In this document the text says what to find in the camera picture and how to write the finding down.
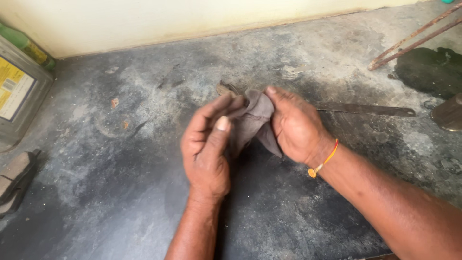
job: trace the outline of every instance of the forearm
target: forearm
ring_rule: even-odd
[[[462,212],[339,145],[319,172],[404,260],[462,254]]]
[[[204,203],[189,196],[165,260],[211,260],[221,201]]]

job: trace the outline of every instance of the label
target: label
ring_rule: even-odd
[[[47,55],[31,41],[27,42],[27,46],[23,48],[23,51],[38,64],[42,64],[47,60]]]
[[[36,79],[0,55],[0,118],[12,122]]]

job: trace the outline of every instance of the yellow thread bracelet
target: yellow thread bracelet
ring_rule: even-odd
[[[318,167],[316,167],[314,169],[313,168],[308,169],[308,174],[312,178],[316,178],[317,172],[319,172],[319,170],[324,166],[324,164],[326,164],[330,160],[330,158],[332,158],[332,156],[334,156],[335,151],[337,150],[337,146],[339,146],[339,140],[338,139],[335,140],[334,150],[332,151],[332,153],[330,153],[329,157],[327,157],[327,159],[322,164],[320,164]]]

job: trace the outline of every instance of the concrete floor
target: concrete floor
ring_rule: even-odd
[[[219,80],[242,90],[275,84],[307,100],[413,108],[416,118],[321,117],[380,168],[462,208],[462,136],[439,129],[424,105],[443,100],[389,79],[395,62],[366,68],[449,6],[433,1],[59,61],[28,133],[0,157],[6,165],[21,151],[43,150],[22,206],[0,220],[2,258],[162,259],[188,192],[179,139],[194,110],[217,96]],[[458,26],[424,46],[462,53],[461,42]],[[310,70],[286,71],[302,64]],[[233,172],[218,259],[390,252],[327,183],[257,142]]]

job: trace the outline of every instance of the wall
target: wall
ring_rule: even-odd
[[[419,0],[0,0],[0,20],[56,58]]]

